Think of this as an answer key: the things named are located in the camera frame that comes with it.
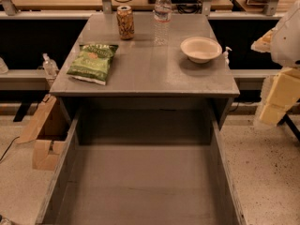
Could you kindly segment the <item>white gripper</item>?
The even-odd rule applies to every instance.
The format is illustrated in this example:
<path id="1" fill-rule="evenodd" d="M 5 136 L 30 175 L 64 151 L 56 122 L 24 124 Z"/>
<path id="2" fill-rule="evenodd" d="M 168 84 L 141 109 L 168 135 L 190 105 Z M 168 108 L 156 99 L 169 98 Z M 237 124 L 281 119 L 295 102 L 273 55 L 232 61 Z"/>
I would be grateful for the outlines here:
<path id="1" fill-rule="evenodd" d="M 274 29 L 254 41 L 251 50 L 271 53 L 272 60 L 283 68 L 270 81 L 262 96 L 259 121 L 275 126 L 300 99 L 300 0 L 294 2 Z"/>

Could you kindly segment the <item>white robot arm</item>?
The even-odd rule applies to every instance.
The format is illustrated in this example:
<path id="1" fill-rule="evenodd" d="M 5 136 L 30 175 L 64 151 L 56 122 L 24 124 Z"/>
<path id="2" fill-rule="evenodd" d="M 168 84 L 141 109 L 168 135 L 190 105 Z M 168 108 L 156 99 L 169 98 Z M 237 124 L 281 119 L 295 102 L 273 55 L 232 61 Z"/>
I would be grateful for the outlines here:
<path id="1" fill-rule="evenodd" d="M 254 122 L 258 127 L 276 126 L 300 99 L 300 1 L 274 28 L 254 41 L 251 49 L 270 53 L 272 61 L 282 66 L 276 75 L 264 79 Z"/>

